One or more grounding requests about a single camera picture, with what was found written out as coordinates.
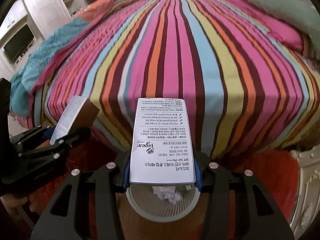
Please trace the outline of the person's hand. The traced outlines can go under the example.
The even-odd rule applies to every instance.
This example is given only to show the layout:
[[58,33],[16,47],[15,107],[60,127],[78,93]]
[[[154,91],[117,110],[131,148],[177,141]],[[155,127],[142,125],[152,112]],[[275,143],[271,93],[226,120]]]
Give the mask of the person's hand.
[[12,194],[1,196],[2,204],[4,205],[8,215],[11,218],[19,216],[18,207],[28,202],[28,197],[16,198]]

